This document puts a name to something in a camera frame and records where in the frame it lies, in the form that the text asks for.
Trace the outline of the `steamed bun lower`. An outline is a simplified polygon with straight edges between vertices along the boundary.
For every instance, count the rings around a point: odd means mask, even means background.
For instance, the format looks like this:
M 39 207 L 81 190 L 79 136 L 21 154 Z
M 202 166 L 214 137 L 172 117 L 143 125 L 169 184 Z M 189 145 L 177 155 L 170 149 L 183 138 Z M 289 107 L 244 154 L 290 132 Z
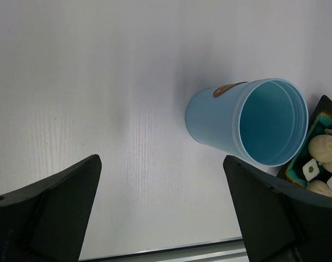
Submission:
M 320 194 L 320 195 L 324 195 L 327 197 L 332 198 L 332 191 L 331 189 L 328 187 L 328 185 L 320 180 L 312 180 L 310 181 L 307 186 L 306 189 L 309 191 L 312 191 L 314 193 Z

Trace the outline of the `rice roll green centre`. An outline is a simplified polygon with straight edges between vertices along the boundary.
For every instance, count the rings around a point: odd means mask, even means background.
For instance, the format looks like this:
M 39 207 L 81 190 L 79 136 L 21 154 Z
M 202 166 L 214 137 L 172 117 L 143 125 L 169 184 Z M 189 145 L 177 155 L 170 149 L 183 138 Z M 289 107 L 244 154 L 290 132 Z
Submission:
M 317 161 L 312 158 L 302 167 L 303 175 L 307 182 L 313 180 L 320 173 Z

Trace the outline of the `steamed bun upper left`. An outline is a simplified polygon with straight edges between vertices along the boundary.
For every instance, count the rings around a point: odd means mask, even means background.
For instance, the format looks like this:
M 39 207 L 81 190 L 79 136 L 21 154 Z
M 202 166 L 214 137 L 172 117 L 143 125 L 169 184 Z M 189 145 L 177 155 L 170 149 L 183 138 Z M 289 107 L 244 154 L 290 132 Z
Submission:
M 318 162 L 332 162 L 332 136 L 324 134 L 312 138 L 308 150 L 309 154 Z

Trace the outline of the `black square teal plate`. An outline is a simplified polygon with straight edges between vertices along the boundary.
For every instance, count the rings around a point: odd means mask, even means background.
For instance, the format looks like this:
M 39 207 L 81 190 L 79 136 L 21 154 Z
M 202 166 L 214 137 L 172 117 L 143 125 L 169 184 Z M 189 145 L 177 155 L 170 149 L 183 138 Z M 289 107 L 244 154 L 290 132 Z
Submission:
M 312 138 L 318 135 L 324 135 L 326 128 L 332 129 L 332 101 L 327 96 L 323 95 L 318 102 L 314 112 L 312 113 L 309 121 L 309 128 L 303 145 L 301 146 L 298 153 L 285 164 L 277 176 L 287 182 L 291 182 L 301 188 L 305 188 L 307 182 L 303 175 L 302 167 L 313 157 L 309 154 L 308 145 Z M 318 162 L 320 173 L 313 180 L 320 180 L 327 184 L 327 181 L 332 177 L 332 173 L 325 170 L 323 163 Z

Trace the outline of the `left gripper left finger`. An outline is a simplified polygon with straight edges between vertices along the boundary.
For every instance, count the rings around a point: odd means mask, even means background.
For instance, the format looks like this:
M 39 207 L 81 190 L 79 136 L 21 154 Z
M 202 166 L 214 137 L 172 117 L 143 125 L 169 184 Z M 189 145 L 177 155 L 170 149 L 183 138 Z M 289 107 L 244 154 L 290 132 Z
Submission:
M 93 154 L 0 195 L 0 261 L 78 261 L 100 174 Z

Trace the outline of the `blue cylindrical lunch container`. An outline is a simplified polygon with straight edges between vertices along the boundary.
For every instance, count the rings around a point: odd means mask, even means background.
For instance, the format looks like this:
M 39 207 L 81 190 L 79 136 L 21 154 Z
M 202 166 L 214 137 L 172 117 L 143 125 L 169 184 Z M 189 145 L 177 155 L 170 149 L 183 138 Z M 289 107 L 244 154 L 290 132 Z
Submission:
M 302 93 L 284 79 L 239 82 L 196 93 L 185 126 L 200 144 L 276 167 L 301 148 L 309 125 Z

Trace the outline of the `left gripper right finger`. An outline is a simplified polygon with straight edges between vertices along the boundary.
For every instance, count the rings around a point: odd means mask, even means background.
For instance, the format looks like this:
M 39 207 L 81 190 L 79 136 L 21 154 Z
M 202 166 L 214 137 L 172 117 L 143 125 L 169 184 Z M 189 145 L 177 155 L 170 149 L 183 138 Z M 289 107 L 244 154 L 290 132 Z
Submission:
M 235 156 L 223 168 L 250 261 L 332 261 L 332 198 Z

